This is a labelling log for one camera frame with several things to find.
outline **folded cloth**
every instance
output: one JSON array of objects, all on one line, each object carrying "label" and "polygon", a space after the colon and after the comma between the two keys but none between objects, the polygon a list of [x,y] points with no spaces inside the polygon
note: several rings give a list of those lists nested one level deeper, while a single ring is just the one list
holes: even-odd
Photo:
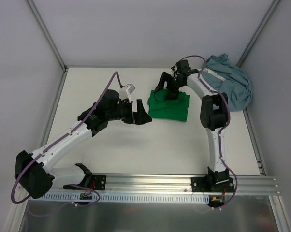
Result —
[{"label": "folded cloth", "polygon": [[165,100],[168,94],[167,89],[162,89],[156,93],[151,91],[147,100],[149,105],[149,115],[152,118],[162,118],[186,122],[188,118],[189,98],[184,92],[179,93],[176,100]]},{"label": "folded cloth", "polygon": [[202,72],[203,78],[212,88],[227,94],[229,109],[244,110],[252,99],[252,84],[245,72],[232,64],[226,54],[211,56],[206,66],[223,77],[217,78],[208,72]]}]

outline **green towel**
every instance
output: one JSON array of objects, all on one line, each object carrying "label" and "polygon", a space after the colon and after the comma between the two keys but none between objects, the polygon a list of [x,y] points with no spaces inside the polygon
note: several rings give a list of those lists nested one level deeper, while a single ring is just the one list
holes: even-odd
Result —
[{"label": "green towel", "polygon": [[157,93],[151,91],[151,95],[147,100],[149,105],[149,115],[152,118],[162,118],[186,122],[188,118],[189,98],[184,92],[179,93],[176,100],[165,100],[168,94],[167,89],[162,89]]}]

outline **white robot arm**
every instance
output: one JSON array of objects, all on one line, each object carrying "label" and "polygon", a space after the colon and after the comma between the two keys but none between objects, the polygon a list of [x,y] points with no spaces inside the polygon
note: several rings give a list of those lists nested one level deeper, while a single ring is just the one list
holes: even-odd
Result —
[{"label": "white robot arm", "polygon": [[45,195],[51,187],[75,189],[70,186],[75,184],[89,188],[93,181],[92,172],[83,164],[68,168],[54,166],[75,146],[105,129],[109,121],[122,120],[136,125],[151,122],[152,118],[144,110],[142,100],[137,100],[137,112],[132,111],[130,94],[134,89],[132,84],[128,84],[119,93],[106,90],[100,101],[84,111],[61,136],[30,154],[20,152],[15,165],[16,183],[19,182],[34,199]]},{"label": "white robot arm", "polygon": [[229,188],[233,186],[233,180],[229,177],[229,169],[226,165],[225,156],[225,127],[228,125],[228,101],[225,93],[219,93],[211,88],[203,79],[197,69],[192,70],[187,60],[182,59],[172,67],[173,75],[163,72],[160,81],[155,88],[155,92],[164,88],[167,82],[168,94],[166,100],[177,99],[179,88],[188,86],[202,100],[200,120],[205,127],[210,151],[210,163],[208,174],[198,180],[192,181],[193,191],[221,191],[225,189],[232,192]]}]

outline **light blue towel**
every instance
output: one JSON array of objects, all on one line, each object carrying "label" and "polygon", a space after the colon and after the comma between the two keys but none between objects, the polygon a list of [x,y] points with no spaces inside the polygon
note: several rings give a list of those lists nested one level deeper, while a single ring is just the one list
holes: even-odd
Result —
[{"label": "light blue towel", "polygon": [[212,88],[227,94],[230,111],[244,110],[252,99],[252,84],[244,71],[232,64],[226,54],[211,56],[206,65],[226,79],[222,81],[205,71],[202,72],[203,78]]}]

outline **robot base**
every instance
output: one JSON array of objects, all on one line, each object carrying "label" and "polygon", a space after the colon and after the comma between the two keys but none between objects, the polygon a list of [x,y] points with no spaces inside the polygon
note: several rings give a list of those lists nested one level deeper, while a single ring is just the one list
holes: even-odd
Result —
[{"label": "robot base", "polygon": [[207,181],[207,176],[192,177],[190,181],[192,186],[192,192],[223,192],[224,189],[225,192],[234,192],[232,178],[229,178],[229,180],[226,182],[216,185],[210,185],[209,182]]},{"label": "robot base", "polygon": [[[92,172],[85,165],[81,163],[76,163],[75,165],[81,168],[85,174],[84,179],[81,181],[80,184],[78,184],[78,186],[92,189],[92,190],[99,190],[99,191],[105,190],[107,176],[93,175]],[[71,185],[64,185],[63,188],[64,189],[79,189]]]},{"label": "robot base", "polygon": [[204,177],[192,177],[193,192],[234,192],[233,179],[229,177],[229,170],[212,171],[208,167],[208,174]]}]

